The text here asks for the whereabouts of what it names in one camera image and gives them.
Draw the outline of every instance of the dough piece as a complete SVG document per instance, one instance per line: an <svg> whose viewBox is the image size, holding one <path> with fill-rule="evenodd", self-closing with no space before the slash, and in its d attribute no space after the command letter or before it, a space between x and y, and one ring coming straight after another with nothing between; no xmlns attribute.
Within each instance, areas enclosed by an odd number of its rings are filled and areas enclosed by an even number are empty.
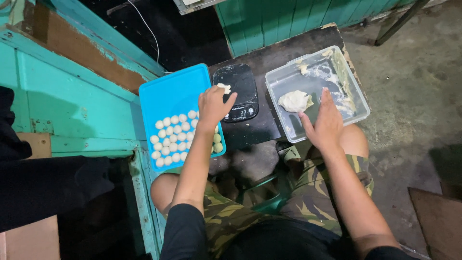
<svg viewBox="0 0 462 260"><path fill-rule="evenodd" d="M306 96L306 92L296 90L280 97L278 105L284 107L287 112L298 113L305 111L314 103L311 101L311 95Z"/></svg>
<svg viewBox="0 0 462 260"><path fill-rule="evenodd" d="M175 134L179 134L181 133L183 130L181 129L181 126L179 124L175 125L175 127L173 128L173 132Z"/></svg>
<svg viewBox="0 0 462 260"><path fill-rule="evenodd" d="M214 134L213 135L213 142L221 142L221 135L220 134Z"/></svg>
<svg viewBox="0 0 462 260"><path fill-rule="evenodd" d="M188 132L188 133L186 134L186 140L192 141L193 139L194 139L194 134L193 134L193 132Z"/></svg>
<svg viewBox="0 0 462 260"><path fill-rule="evenodd" d="M189 117L189 119L196 118L196 111L194 111L194 110L189 111L188 112L188 117Z"/></svg>
<svg viewBox="0 0 462 260"><path fill-rule="evenodd" d="M169 126L170 125L170 118L164 118L162 120L162 123L164 123L164 126Z"/></svg>
<svg viewBox="0 0 462 260"><path fill-rule="evenodd" d="M188 117L185 114L180 114L178 118L180 119L181 123L186 122L186 120L188 119Z"/></svg>
<svg viewBox="0 0 462 260"><path fill-rule="evenodd" d="M164 159L162 157L156 160L156 166L157 167L164 166Z"/></svg>
<svg viewBox="0 0 462 260"><path fill-rule="evenodd" d="M169 146L170 152L176 152L178 150L178 144L176 142L171 143Z"/></svg>
<svg viewBox="0 0 462 260"><path fill-rule="evenodd" d="M162 150L162 147L164 147L164 146L159 142L154 144L154 150L156 150L156 151Z"/></svg>
<svg viewBox="0 0 462 260"><path fill-rule="evenodd" d="M157 160L160 158L160 152L159 151L154 151L152 154L151 154L151 158L153 158L154 160Z"/></svg>
<svg viewBox="0 0 462 260"><path fill-rule="evenodd" d="M188 153L187 153L187 152L182 152L182 153L180 154L180 159L181 159L182 161L185 161L185 160L186 160L186 156L188 156Z"/></svg>
<svg viewBox="0 0 462 260"><path fill-rule="evenodd" d="M183 131L189 131L189 129L191 129L191 127L189 126L189 123L188 122L183 122L183 124L181 124L181 129L183 129Z"/></svg>
<svg viewBox="0 0 462 260"><path fill-rule="evenodd" d="M167 136L167 132L165 131L165 129L161 129L157 135L159 136L159 138L165 138Z"/></svg>
<svg viewBox="0 0 462 260"><path fill-rule="evenodd" d="M191 121L191 126L194 127L194 128L196 128L197 122L199 122L199 120L193 119L193 120Z"/></svg>
<svg viewBox="0 0 462 260"><path fill-rule="evenodd" d="M223 83L218 83L217 86L224 88L225 89L225 94L231 93L231 86L230 85L225 85Z"/></svg>
<svg viewBox="0 0 462 260"><path fill-rule="evenodd" d="M151 141L152 144L156 144L159 142L159 137L158 136L151 136L149 138L149 140Z"/></svg>
<svg viewBox="0 0 462 260"><path fill-rule="evenodd" d="M180 154L179 154L179 153L174 153L174 154L172 155L172 161L173 161L173 162L179 162L180 159L181 159L181 158L180 158Z"/></svg>
<svg viewBox="0 0 462 260"><path fill-rule="evenodd" d="M162 154L163 155L169 155L170 154L170 149L168 147L162 148Z"/></svg>
<svg viewBox="0 0 462 260"><path fill-rule="evenodd" d="M214 144L214 145L213 145L213 151L214 151L215 153L219 153L219 152L223 151L223 144L220 143L220 142Z"/></svg>
<svg viewBox="0 0 462 260"><path fill-rule="evenodd" d="M178 118L178 116L172 116L172 118L170 118L170 122L172 124L177 124L178 121L180 121L180 119Z"/></svg>
<svg viewBox="0 0 462 260"><path fill-rule="evenodd" d="M173 134L173 126L167 127L167 129L165 129L165 133L166 133L168 136L171 136L171 135Z"/></svg>
<svg viewBox="0 0 462 260"><path fill-rule="evenodd" d="M157 121L157 122L156 122L156 128L157 128L157 129L162 129L162 128L164 128L164 123L162 123L162 121L160 121L160 120Z"/></svg>
<svg viewBox="0 0 462 260"><path fill-rule="evenodd" d="M179 133L179 134L178 134L178 140L179 140L179 141L184 141L184 140L186 140L186 134L185 134L185 133Z"/></svg>
<svg viewBox="0 0 462 260"><path fill-rule="evenodd" d="M180 144L178 144L178 150L180 150L180 151L186 150L186 143L181 142Z"/></svg>
<svg viewBox="0 0 462 260"><path fill-rule="evenodd" d="M171 156L167 156L165 159L164 159L164 163L165 165L169 166L170 164L172 164L172 157Z"/></svg>
<svg viewBox="0 0 462 260"><path fill-rule="evenodd" d="M178 137L176 135L171 135L169 139L170 139L171 143L174 143L174 142L178 141Z"/></svg>
<svg viewBox="0 0 462 260"><path fill-rule="evenodd" d="M162 144L163 144L164 147L165 147L165 146L169 146L169 145L171 144L170 139L169 139L169 138L164 139L164 141L162 142Z"/></svg>

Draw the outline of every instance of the right hand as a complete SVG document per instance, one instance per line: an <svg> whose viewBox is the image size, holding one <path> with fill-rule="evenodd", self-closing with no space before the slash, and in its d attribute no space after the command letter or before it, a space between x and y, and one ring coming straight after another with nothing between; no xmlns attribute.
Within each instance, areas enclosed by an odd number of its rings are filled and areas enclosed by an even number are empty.
<svg viewBox="0 0 462 260"><path fill-rule="evenodd" d="M229 113L236 102L237 93L232 93L226 103L223 103L224 94L224 88L214 85L199 95L199 113L201 117L198 125L201 128L215 130L218 122Z"/></svg>
<svg viewBox="0 0 462 260"><path fill-rule="evenodd" d="M328 88L322 89L319 113L313 126L308 116L298 113L305 129L306 137L318 148L321 154L340 147L340 135L343 129L342 115L332 100Z"/></svg>

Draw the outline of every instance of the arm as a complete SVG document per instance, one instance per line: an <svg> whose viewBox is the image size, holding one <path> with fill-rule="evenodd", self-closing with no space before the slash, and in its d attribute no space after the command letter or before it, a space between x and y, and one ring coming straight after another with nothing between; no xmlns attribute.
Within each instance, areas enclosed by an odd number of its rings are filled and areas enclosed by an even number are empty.
<svg viewBox="0 0 462 260"><path fill-rule="evenodd" d="M237 93L233 93L226 104L223 104L224 93L225 89L213 86L199 96L201 117L197 123L196 134L184 162L171 207L183 203L190 204L204 215L204 192L215 127L231 110L237 97Z"/></svg>
<svg viewBox="0 0 462 260"><path fill-rule="evenodd" d="M308 139L319 149L331 180L335 204L362 259L374 248L400 248L382 214L367 194L340 146L343 122L327 88L323 89L315 127L299 113Z"/></svg>

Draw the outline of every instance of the black table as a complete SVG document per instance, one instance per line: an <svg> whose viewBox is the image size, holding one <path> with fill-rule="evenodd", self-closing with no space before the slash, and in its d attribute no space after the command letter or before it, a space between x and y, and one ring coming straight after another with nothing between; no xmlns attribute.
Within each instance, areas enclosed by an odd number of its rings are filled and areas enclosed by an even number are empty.
<svg viewBox="0 0 462 260"><path fill-rule="evenodd" d="M209 67L210 76L216 70L231 64L245 63L250 66L257 85L260 111L250 120L238 123L221 123L228 151L243 149L253 144L274 140L285 136L273 102L269 97L265 83L265 74L287 62L308 53L337 45L350 66L356 81L367 100L359 78L354 70L340 31L335 23L330 23L299 34L282 42L254 50L250 53Z"/></svg>

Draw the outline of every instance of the green wooden wall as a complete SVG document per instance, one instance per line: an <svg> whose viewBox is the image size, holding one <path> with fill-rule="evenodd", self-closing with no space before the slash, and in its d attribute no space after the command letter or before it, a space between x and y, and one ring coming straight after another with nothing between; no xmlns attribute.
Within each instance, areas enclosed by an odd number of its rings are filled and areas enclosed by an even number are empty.
<svg viewBox="0 0 462 260"><path fill-rule="evenodd" d="M414 0L227 0L216 11L236 57L319 26L350 26Z"/></svg>

